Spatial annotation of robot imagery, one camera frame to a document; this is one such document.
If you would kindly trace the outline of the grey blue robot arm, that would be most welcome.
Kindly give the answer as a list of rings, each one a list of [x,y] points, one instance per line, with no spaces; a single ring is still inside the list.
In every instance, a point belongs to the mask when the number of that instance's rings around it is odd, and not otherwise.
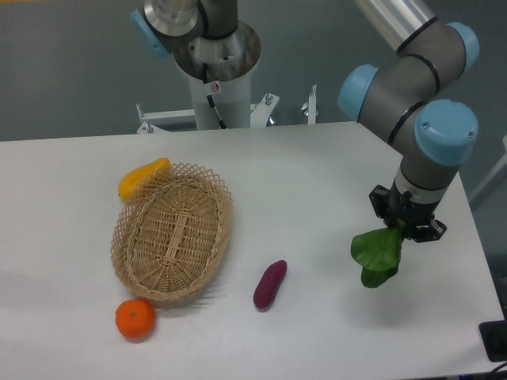
[[[402,155],[392,186],[370,200],[388,226],[406,238],[436,241],[446,227],[434,212],[459,167],[470,157],[478,120],[439,92],[465,74],[480,48],[460,23],[442,23],[423,1],[359,1],[358,9],[398,55],[389,70],[364,64],[344,80],[338,104]],[[235,1],[147,1],[131,15],[145,46],[173,56],[188,78],[199,129],[265,127],[275,98],[250,104],[250,76],[261,42],[238,19]]]

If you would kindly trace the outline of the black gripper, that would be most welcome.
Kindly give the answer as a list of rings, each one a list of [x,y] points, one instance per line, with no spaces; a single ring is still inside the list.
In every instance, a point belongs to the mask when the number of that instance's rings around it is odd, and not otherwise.
[[[412,200],[412,193],[401,193],[397,188],[390,190],[376,185],[369,193],[375,215],[388,227],[403,221],[408,229],[413,229],[411,239],[415,242],[438,241],[447,231],[441,221],[432,219],[436,203],[418,203]]]

